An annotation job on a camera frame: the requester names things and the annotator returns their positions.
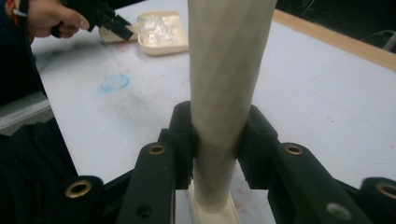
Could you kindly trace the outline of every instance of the blue stain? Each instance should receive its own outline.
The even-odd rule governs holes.
[[[103,80],[101,88],[103,91],[119,91],[129,85],[129,78],[125,75],[115,75],[105,78]]]

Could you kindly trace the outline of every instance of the white table surface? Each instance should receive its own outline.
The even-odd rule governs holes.
[[[188,31],[187,0],[150,0],[118,10],[175,10]],[[80,175],[105,182],[134,168],[142,146],[190,100],[189,53],[150,57],[137,42],[105,44],[97,30],[36,39],[37,68]],[[104,85],[109,78],[121,83]],[[396,179],[396,74],[272,23],[253,104],[281,142],[309,148],[333,177],[358,188],[369,176]],[[275,223],[266,192],[235,168],[231,194],[242,223]],[[191,223],[185,191],[177,223]]]

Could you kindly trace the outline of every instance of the white cylindrical tube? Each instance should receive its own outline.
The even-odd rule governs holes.
[[[276,0],[189,0],[192,125],[197,132],[196,201],[227,202],[236,153]]]

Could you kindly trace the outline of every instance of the white base block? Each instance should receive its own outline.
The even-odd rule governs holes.
[[[194,224],[240,224],[239,216],[236,213],[231,194],[228,195],[228,200],[224,208],[216,213],[207,212],[198,202],[194,196],[194,184],[191,181],[188,190],[190,210],[192,221]]]

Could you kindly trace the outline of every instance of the black tool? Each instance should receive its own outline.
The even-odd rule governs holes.
[[[174,224],[175,190],[190,184],[194,139],[191,105],[185,102],[175,107],[169,129],[161,131],[158,142],[141,149],[132,171],[104,186],[88,176],[67,182],[50,195],[35,224]],[[370,177],[355,189],[336,180],[308,148],[281,144],[255,106],[250,108],[238,160],[249,187],[268,190],[276,223],[396,223],[395,181]],[[71,200],[65,189],[77,197]]]
[[[134,34],[126,25],[131,25],[123,17],[106,3],[100,0],[61,0],[65,7],[73,8],[90,23],[88,31],[91,32],[95,26],[105,27],[124,40],[129,40]],[[60,37],[58,26],[52,27],[51,34]]]

